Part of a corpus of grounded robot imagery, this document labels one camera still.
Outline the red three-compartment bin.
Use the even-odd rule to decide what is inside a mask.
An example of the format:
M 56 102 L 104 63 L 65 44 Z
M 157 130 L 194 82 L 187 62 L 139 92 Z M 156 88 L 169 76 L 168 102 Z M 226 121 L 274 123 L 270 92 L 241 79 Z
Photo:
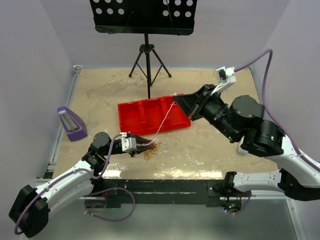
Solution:
M 190 127 L 191 121 L 173 103 L 173 97 L 166 95 L 119 103 L 117 109 L 120 131 L 145 136 Z

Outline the white microphone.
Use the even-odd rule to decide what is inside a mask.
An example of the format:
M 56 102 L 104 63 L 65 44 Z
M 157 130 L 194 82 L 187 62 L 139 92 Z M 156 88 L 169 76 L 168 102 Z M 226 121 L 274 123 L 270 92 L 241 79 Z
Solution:
M 248 154 L 248 152 L 247 152 L 245 149 L 243 149 L 241 146 L 238 147 L 237 152 L 238 152 L 240 155 L 246 155 L 246 154 Z

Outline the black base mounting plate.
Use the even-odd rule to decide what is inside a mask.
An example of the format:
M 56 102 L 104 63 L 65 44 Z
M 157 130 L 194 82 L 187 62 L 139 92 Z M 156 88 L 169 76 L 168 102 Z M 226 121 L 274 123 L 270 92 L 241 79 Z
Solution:
M 250 192 L 225 190 L 224 180 L 213 179 L 103 179 L 95 180 L 89 196 L 104 197 L 108 208 L 122 204 L 205 205 L 220 207 L 220 198 L 245 198 Z

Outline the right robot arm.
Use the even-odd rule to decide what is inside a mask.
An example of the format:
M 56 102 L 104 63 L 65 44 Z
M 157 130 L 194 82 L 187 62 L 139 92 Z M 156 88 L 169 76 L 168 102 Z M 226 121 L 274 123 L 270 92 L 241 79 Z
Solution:
M 319 200 L 319 162 L 298 152 L 283 129 L 264 118 L 264 105 L 249 95 L 238 96 L 227 105 L 214 88 L 205 84 L 195 93 L 174 96 L 173 101 L 191 121 L 204 118 L 230 143 L 239 143 L 248 154 L 280 167 L 264 173 L 227 172 L 217 190 L 226 197 L 261 190 L 284 193 L 298 201 Z

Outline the black music stand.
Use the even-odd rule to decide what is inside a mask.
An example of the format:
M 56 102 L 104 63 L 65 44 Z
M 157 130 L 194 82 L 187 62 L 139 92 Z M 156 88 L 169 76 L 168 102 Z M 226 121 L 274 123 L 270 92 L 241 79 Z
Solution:
M 150 35 L 189 36 L 194 32 L 197 0 L 92 0 L 95 30 L 102 34 L 142 34 L 144 44 L 139 54 L 145 55 L 147 87 L 151 77 L 150 53 L 155 47 Z

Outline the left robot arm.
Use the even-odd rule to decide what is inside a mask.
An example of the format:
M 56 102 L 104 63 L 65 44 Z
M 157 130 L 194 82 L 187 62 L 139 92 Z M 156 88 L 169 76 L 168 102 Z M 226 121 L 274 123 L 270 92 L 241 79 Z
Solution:
M 48 224 L 50 216 L 83 196 L 99 196 L 104 190 L 100 181 L 112 155 L 135 155 L 151 150 L 157 141 L 131 132 L 110 137 L 99 132 L 85 155 L 70 169 L 36 187 L 20 189 L 8 216 L 15 223 L 14 234 L 32 238 Z

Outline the purple metronome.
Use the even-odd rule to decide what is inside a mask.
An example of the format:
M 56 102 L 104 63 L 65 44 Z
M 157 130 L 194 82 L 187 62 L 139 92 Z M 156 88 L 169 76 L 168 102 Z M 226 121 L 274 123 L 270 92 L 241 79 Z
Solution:
M 70 142 L 76 142 L 88 136 L 85 122 L 75 112 L 62 106 L 57 109 L 57 113 Z

